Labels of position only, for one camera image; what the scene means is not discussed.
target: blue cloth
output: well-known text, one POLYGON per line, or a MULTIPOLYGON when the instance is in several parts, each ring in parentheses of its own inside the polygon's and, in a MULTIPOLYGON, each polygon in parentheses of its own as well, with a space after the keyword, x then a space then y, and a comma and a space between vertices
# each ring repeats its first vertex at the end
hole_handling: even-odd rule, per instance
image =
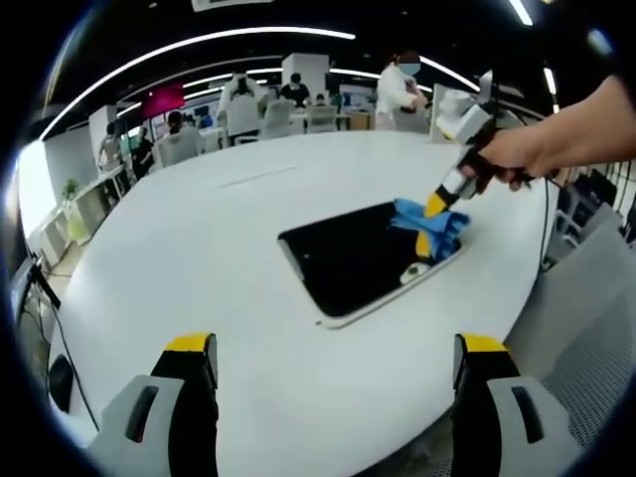
POLYGON ((442 261, 457 251, 455 240, 470 225, 470 218, 459 212, 442 212, 427 218, 425 207, 408 199, 395 199, 394 206, 396 216, 391 220, 392 227, 425 233, 435 261, 442 261))

